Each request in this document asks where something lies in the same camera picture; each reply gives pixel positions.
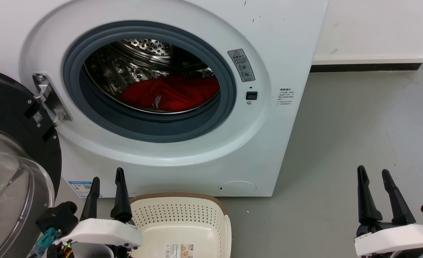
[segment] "white plastic basket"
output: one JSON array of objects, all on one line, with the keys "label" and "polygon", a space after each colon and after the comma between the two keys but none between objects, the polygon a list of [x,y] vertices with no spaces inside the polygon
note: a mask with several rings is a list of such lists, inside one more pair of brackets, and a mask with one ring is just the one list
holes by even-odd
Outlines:
[{"label": "white plastic basket", "polygon": [[131,199],[143,245],[134,258],[230,258],[231,223],[218,199],[199,194],[148,194]]}]

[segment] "red fabric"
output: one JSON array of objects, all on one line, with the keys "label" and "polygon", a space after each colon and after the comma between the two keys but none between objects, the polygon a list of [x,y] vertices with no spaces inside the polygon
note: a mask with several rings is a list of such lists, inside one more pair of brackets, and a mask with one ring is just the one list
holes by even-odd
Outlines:
[{"label": "red fabric", "polygon": [[159,110],[184,111],[205,103],[218,91],[219,83],[215,77],[169,75],[133,83],[120,98],[142,108],[153,108],[156,96],[160,95]]}]

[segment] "brown basket rim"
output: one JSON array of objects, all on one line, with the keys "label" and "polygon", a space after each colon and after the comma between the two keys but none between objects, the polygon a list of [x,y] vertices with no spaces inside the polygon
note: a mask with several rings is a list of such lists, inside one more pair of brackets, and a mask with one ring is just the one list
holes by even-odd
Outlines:
[{"label": "brown basket rim", "polygon": [[189,198],[199,198],[199,199],[206,199],[209,201],[213,201],[214,203],[218,204],[218,206],[223,211],[225,216],[228,215],[228,210],[224,207],[224,204],[216,199],[213,196],[205,195],[205,194],[193,194],[193,193],[155,193],[155,194],[144,194],[135,196],[134,198],[130,199],[130,204],[133,204],[136,201],[144,200],[144,199],[151,199],[151,198],[164,198],[164,197],[189,197]]}]

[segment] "black baseboard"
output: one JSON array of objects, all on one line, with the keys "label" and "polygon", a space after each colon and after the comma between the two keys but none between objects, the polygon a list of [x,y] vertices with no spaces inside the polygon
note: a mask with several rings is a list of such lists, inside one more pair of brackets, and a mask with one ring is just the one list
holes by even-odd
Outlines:
[{"label": "black baseboard", "polygon": [[310,72],[416,71],[422,63],[312,65]]}]

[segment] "door hinge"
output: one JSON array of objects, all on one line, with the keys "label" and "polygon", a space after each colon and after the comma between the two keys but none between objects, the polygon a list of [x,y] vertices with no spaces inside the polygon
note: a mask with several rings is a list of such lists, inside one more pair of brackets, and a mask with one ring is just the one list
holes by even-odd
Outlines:
[{"label": "door hinge", "polygon": [[39,104],[47,108],[55,127],[59,126],[63,121],[73,120],[70,113],[62,104],[47,74],[34,73],[33,82],[39,92],[34,98]]}]

